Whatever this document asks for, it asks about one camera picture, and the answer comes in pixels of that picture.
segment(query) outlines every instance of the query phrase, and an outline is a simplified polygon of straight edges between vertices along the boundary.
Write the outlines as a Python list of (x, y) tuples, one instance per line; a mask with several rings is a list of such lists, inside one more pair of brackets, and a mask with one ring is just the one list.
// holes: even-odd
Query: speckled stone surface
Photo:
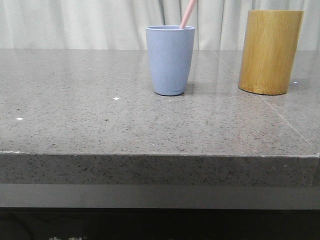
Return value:
[(146, 51), (0, 55), (1, 183), (309, 187), (318, 179), (320, 72), (306, 62), (319, 66), (319, 52), (298, 53), (298, 84), (281, 96), (238, 89), (238, 51), (194, 52), (187, 89), (172, 97), (154, 93)]
[(316, 160), (298, 157), (0, 155), (0, 183), (310, 187)]

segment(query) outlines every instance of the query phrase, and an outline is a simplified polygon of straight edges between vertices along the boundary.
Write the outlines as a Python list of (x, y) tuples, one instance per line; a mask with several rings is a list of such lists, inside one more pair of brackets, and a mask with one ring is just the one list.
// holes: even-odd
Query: curtain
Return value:
[[(188, 2), (0, 0), (0, 48), (145, 50), (145, 27), (179, 25)], [(194, 48), (242, 50), (252, 9), (304, 10), (298, 50), (320, 49), (320, 0), (198, 0)]]

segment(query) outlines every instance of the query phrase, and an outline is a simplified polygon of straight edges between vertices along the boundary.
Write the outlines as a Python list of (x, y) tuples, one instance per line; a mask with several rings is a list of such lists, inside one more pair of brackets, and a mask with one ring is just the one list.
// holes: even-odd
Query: bamboo holder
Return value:
[(238, 87), (280, 95), (288, 91), (303, 11), (250, 10)]

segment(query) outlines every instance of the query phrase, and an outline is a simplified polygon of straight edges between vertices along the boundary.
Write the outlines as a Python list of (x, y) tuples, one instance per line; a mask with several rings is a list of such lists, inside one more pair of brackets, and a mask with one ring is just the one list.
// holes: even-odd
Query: plastic cup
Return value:
[(195, 27), (149, 26), (146, 44), (154, 91), (164, 96), (182, 94), (190, 72)]

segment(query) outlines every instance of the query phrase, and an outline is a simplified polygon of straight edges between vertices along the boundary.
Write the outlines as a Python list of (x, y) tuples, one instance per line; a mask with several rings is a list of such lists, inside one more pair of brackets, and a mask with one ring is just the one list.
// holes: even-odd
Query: pink straw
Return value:
[(196, 2), (197, 2), (197, 0), (190, 0), (189, 1), (188, 7), (185, 10), (185, 13), (183, 15), (183, 19), (182, 19), (182, 22), (181, 22), (179, 29), (185, 29), (187, 22), (189, 20), (189, 17), (192, 13), (192, 10), (194, 9), (194, 7), (196, 5)]

